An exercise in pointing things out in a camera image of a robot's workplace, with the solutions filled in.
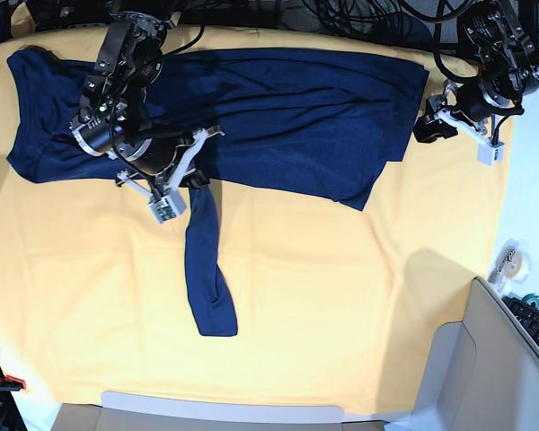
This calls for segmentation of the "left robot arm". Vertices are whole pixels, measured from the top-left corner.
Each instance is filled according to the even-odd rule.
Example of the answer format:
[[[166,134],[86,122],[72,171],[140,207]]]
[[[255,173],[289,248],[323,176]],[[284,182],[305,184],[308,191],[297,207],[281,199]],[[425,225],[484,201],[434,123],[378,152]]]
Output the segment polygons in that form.
[[[501,125],[522,115],[524,97],[539,88],[535,44],[508,1],[464,1],[449,13],[446,6],[446,1],[438,2],[434,16],[415,14],[434,24],[433,58],[446,80],[441,94],[427,98],[413,134],[418,142],[430,144],[462,130],[496,151],[503,146]],[[457,75],[441,57],[442,24],[453,19],[461,48],[481,62],[477,75]]]

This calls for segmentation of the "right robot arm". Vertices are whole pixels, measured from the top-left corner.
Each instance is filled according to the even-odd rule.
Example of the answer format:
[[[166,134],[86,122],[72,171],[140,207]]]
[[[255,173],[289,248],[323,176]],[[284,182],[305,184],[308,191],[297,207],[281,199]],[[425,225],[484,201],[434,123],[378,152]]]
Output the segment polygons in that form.
[[[75,141],[87,154],[108,156],[125,168],[117,186],[138,186],[154,202],[179,187],[201,189],[209,179],[196,168],[191,150],[198,146],[189,130],[154,123],[146,107],[148,87],[164,62],[197,41],[168,53],[162,46],[174,28],[173,16],[196,8],[190,1],[114,1],[92,72],[70,123]]]

